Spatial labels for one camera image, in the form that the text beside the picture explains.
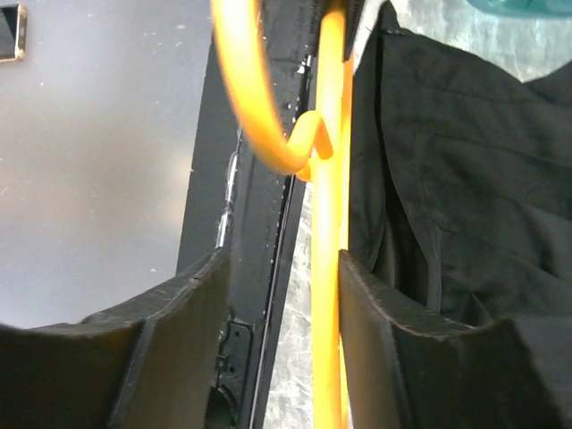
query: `yellow metal bar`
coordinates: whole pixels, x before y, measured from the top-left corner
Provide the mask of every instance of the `yellow metal bar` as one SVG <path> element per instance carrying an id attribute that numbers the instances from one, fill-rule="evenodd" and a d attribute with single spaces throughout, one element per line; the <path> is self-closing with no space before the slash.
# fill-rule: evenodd
<path id="1" fill-rule="evenodd" d="M 257 32 L 258 0 L 211 0 L 214 36 L 229 99 L 253 151 L 274 170 L 314 183 L 312 350 L 314 427 L 345 429 L 348 393 L 340 338 L 338 252 L 348 246 L 353 61 L 343 62 L 345 2 L 322 19 L 316 110 L 287 140 L 278 121 Z"/>

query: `black cloth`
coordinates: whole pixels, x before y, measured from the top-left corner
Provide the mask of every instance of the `black cloth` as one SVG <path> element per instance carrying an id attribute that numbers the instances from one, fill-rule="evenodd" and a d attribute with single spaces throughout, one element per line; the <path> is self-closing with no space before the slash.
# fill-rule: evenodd
<path id="1" fill-rule="evenodd" d="M 352 121 L 354 257 L 464 324 L 572 315 L 572 64 L 523 84 L 385 4 Z"/>

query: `teal object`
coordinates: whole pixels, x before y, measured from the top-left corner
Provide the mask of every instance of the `teal object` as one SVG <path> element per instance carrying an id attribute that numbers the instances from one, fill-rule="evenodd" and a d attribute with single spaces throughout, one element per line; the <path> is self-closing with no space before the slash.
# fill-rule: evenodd
<path id="1" fill-rule="evenodd" d="M 476 9 L 518 18 L 572 17 L 572 0 L 468 0 Z"/>

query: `marbled floor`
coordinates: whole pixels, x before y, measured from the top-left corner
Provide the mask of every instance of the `marbled floor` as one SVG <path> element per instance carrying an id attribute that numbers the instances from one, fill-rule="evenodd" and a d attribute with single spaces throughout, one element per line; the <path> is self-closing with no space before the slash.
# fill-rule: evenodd
<path id="1" fill-rule="evenodd" d="M 368 0 L 356 63 L 382 1 Z M 518 20 L 485 15 L 465 0 L 394 0 L 402 27 L 479 55 L 520 80 L 543 76 L 572 59 L 572 20 Z M 313 427 L 310 351 L 311 185 L 307 186 L 284 308 L 266 429 Z"/>

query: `gray metal surface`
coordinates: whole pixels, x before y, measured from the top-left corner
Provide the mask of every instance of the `gray metal surface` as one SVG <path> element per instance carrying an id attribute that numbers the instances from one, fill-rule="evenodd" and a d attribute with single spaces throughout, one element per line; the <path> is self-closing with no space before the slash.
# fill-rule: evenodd
<path id="1" fill-rule="evenodd" d="M 380 0 L 369 0 L 355 46 L 357 59 L 375 25 Z M 484 15 L 465 0 L 394 0 L 400 24 L 473 52 L 521 80 L 549 73 L 572 59 L 572 21 L 524 21 Z M 312 427 L 310 351 L 310 203 L 307 187 L 290 275 L 265 428 Z"/>
<path id="2" fill-rule="evenodd" d="M 0 64 L 0 323 L 21 327 L 174 275 L 211 35 L 208 0 L 27 6 L 26 59 Z"/>

